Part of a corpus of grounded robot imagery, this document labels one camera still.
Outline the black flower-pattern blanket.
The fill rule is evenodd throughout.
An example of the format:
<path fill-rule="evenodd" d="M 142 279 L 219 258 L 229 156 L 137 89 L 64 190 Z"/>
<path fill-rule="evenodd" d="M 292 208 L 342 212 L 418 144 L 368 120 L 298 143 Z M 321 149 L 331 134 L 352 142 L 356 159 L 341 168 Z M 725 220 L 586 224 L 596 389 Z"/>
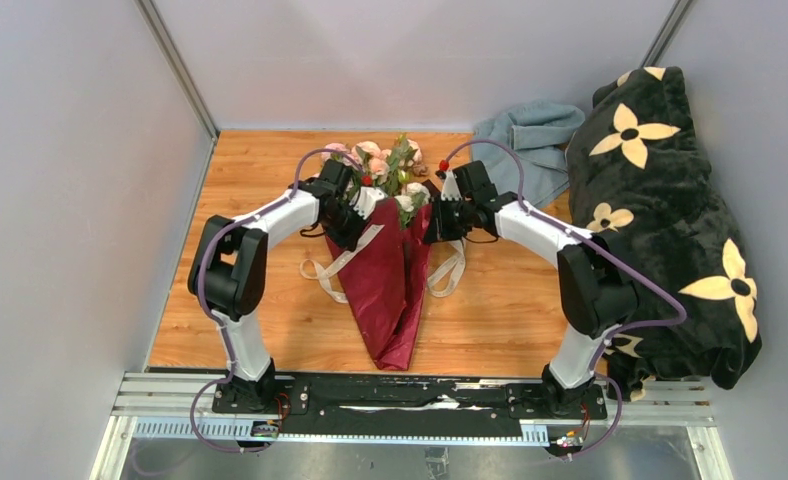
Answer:
<path fill-rule="evenodd" d="M 650 380 L 708 377 L 734 387 L 757 358 L 762 340 L 739 227 L 711 181 L 697 143 L 684 74 L 642 67 L 598 89 L 589 117 L 571 137 L 565 158 L 573 223 L 616 232 L 629 245 L 627 263 L 686 309 L 642 290 L 633 328 L 605 351 L 608 375 L 627 401 Z"/>

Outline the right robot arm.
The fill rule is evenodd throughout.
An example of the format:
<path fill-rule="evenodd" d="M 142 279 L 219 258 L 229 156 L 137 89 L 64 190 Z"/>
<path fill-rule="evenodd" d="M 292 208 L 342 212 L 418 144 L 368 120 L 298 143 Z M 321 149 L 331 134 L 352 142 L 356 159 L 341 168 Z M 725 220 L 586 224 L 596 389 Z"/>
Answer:
<path fill-rule="evenodd" d="M 460 240 L 481 229 L 556 269 L 564 338 L 534 393 L 512 403 L 533 406 L 546 417 L 580 413 L 611 334 L 639 304 L 635 281 L 606 257 L 620 245 L 545 214 L 515 192 L 498 192 L 479 161 L 456 168 L 443 161 L 436 174 L 442 187 L 430 202 L 426 242 Z"/>

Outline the white rose stem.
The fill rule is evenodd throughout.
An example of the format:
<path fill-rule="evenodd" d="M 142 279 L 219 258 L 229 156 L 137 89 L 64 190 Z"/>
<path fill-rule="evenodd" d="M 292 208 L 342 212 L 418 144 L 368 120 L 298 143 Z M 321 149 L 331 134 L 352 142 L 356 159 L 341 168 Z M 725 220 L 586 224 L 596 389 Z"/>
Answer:
<path fill-rule="evenodd" d="M 420 210 L 430 202 L 430 198 L 428 187 L 419 182 L 406 184 L 401 192 L 394 196 L 401 229 L 412 223 Z"/>

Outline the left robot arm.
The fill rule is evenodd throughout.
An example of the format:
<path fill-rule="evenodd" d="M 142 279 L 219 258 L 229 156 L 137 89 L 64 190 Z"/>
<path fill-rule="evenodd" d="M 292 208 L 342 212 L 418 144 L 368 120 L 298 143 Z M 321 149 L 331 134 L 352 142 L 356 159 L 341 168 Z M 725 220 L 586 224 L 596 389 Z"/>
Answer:
<path fill-rule="evenodd" d="M 269 251 L 288 237 L 320 226 L 338 247 L 358 248 L 385 194 L 372 186 L 352 191 L 352 170 L 330 159 L 313 178 L 297 178 L 279 197 L 234 218 L 210 217 L 197 247 L 188 289 L 216 323 L 228 374 L 216 387 L 227 402 L 253 413 L 277 398 L 275 363 L 262 338 L 257 310 L 265 292 Z"/>

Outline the cream printed ribbon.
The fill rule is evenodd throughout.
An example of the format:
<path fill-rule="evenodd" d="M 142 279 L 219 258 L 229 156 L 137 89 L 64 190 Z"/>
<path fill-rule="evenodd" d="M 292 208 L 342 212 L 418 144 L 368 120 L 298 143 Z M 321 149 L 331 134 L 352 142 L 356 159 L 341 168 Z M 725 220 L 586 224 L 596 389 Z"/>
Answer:
<path fill-rule="evenodd" d="M 335 302 L 346 304 L 347 297 L 345 293 L 336 290 L 332 286 L 331 279 L 347 266 L 355 256 L 372 243 L 382 229 L 382 225 L 371 225 L 367 231 L 359 237 L 357 247 L 354 251 L 347 251 L 346 253 L 340 254 L 328 266 L 324 266 L 311 259 L 303 260 L 299 265 L 300 275 L 305 279 L 317 281 L 322 290 Z M 466 269 L 465 242 L 463 240 L 456 240 L 451 242 L 451 245 L 455 252 L 438 266 L 426 280 L 428 292 L 436 298 L 444 298 L 452 295 Z"/>

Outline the blue towel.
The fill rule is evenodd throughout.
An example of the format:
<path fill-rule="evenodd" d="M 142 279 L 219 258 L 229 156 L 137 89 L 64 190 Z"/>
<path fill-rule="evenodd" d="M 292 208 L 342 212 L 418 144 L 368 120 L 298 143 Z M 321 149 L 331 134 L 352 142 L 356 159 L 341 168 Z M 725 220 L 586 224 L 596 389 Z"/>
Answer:
<path fill-rule="evenodd" d="M 585 120 L 576 106 L 535 100 L 507 108 L 474 126 L 474 137 L 490 139 L 514 151 L 516 163 L 505 150 L 483 142 L 471 146 L 471 158 L 481 161 L 500 193 L 517 192 L 537 208 L 554 201 L 569 187 L 565 154 L 569 142 Z"/>

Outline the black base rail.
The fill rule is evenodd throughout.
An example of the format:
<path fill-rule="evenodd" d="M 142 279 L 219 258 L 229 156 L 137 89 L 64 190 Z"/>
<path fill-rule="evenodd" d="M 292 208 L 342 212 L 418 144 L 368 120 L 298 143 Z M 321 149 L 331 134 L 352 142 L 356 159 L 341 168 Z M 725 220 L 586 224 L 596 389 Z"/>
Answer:
<path fill-rule="evenodd" d="M 286 434 L 372 439 L 519 437 L 522 421 L 579 426 L 604 420 L 599 386 L 574 400 L 550 399 L 538 379 L 281 372 L 270 398 L 242 392 L 239 381 L 218 387 L 212 411 L 265 415 L 283 412 Z"/>

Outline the dark red wrapping paper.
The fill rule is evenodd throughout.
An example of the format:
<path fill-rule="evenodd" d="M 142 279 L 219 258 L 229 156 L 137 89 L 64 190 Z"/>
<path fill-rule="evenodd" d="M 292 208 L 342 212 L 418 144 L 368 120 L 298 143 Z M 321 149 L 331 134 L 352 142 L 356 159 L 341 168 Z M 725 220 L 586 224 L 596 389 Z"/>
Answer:
<path fill-rule="evenodd" d="M 398 203 L 380 202 L 365 230 L 381 229 L 337 273 L 368 355 L 382 370 L 404 371 L 412 360 L 427 288 L 431 211 L 417 209 L 403 227 Z"/>

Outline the pink rose stem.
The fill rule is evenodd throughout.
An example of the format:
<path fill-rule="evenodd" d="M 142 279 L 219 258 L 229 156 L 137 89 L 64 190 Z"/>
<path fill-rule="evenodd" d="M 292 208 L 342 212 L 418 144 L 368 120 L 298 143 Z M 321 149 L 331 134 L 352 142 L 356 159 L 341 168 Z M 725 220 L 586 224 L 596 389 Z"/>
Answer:
<path fill-rule="evenodd" d="M 391 167 L 388 158 L 392 151 L 381 149 L 373 141 L 362 141 L 352 147 L 343 143 L 330 143 L 324 146 L 326 152 L 320 154 L 321 163 L 335 159 L 349 167 L 361 166 L 362 171 L 374 180 L 386 179 Z"/>

